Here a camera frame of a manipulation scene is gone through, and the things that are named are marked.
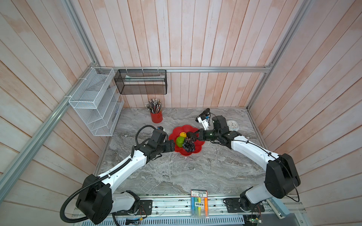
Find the green fake custard apple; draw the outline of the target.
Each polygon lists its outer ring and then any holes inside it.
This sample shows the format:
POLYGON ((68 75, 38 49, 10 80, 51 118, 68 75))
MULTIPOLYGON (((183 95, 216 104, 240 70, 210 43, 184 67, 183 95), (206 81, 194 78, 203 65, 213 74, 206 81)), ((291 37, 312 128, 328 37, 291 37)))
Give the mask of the green fake custard apple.
POLYGON ((184 141, 185 141, 185 137, 179 136, 176 139, 175 143, 179 148, 183 148, 184 141))

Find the dark fake avocado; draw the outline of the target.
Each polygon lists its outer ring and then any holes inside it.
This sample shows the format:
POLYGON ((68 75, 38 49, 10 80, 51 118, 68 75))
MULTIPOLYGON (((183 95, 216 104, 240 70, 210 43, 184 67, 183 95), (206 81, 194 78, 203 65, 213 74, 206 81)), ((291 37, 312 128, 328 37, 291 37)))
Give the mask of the dark fake avocado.
POLYGON ((198 133, 197 132, 187 132, 187 138, 193 139, 194 141, 198 140, 198 133))

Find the dark fake grape bunch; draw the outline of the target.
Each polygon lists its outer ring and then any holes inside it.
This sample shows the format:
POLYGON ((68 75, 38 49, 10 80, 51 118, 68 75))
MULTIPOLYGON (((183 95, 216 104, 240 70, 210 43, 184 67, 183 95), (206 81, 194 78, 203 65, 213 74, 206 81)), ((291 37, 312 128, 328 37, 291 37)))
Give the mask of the dark fake grape bunch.
POLYGON ((183 149, 188 153, 193 153, 196 150, 195 139, 191 137, 185 138, 183 149))

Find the yellow fake fruit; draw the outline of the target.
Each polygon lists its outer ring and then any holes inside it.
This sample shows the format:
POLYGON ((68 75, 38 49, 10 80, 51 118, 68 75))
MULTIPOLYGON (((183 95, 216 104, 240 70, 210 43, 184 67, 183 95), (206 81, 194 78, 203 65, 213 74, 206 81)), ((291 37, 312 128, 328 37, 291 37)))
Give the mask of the yellow fake fruit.
POLYGON ((186 137, 187 137, 187 134, 186 134, 185 132, 181 132, 181 133, 180 133, 180 137, 186 138, 186 137))

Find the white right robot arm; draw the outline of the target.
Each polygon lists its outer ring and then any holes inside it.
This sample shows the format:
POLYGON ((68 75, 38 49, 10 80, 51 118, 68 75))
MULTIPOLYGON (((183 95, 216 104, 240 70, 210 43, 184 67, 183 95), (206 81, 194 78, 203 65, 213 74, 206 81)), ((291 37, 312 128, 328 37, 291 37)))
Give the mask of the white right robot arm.
POLYGON ((293 158, 288 154, 277 154, 249 141, 237 131, 231 131, 226 119, 221 116, 210 117, 209 113, 202 113, 196 122, 203 128, 193 136, 199 141, 209 141, 238 153, 243 154, 259 165, 265 171, 263 183, 253 186, 240 194, 239 206, 249 212, 260 202, 270 199, 282 199, 296 190, 301 180, 293 158))

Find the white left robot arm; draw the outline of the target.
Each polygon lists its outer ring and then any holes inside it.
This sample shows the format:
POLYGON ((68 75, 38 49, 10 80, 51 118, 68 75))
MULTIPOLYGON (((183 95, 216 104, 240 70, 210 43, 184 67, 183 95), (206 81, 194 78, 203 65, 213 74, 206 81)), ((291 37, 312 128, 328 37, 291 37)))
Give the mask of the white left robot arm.
POLYGON ((124 211, 129 215, 139 213, 139 196, 127 190, 116 194, 116 189, 135 171, 162 156, 175 151, 175 142, 160 128, 152 136, 132 146, 131 154, 115 167, 95 176, 89 175, 81 191, 76 194, 76 207, 94 224, 101 223, 109 214, 124 211))

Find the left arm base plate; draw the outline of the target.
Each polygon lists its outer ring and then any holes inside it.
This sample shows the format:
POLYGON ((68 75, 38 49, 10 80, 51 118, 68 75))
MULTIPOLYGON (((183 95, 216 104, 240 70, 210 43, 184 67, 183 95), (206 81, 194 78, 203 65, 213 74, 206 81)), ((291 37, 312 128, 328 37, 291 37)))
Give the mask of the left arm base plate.
POLYGON ((135 207, 128 211, 118 211, 115 213, 115 216, 148 216, 152 214, 152 204, 153 201, 151 199, 140 200, 135 207))

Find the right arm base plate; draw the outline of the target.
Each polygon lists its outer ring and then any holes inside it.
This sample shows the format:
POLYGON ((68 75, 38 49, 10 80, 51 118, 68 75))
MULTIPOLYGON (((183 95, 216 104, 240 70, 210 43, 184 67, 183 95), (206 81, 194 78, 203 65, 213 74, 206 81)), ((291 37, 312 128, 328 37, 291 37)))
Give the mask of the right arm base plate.
POLYGON ((265 208, 262 202, 252 204, 244 197, 241 198, 225 198, 223 199, 228 213, 240 213, 240 212, 265 212, 265 208))

